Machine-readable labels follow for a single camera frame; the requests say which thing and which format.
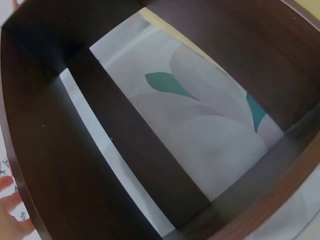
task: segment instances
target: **patterned fabric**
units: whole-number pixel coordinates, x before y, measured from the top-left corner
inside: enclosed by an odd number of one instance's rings
[[[230,75],[138,13],[90,49],[210,200],[283,135]]]

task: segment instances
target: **dark brown shelf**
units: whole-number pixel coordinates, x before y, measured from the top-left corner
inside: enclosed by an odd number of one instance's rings
[[[88,50],[145,5],[221,65],[285,131],[205,209],[203,193]],[[242,240],[320,162],[320,33],[279,0],[26,0],[2,27],[0,57],[5,146],[43,240],[162,239],[84,126],[59,78],[67,66],[124,160],[178,227],[164,240]],[[110,101],[121,112],[100,108]],[[134,119],[139,141],[122,118]],[[155,149],[142,152],[143,145]]]

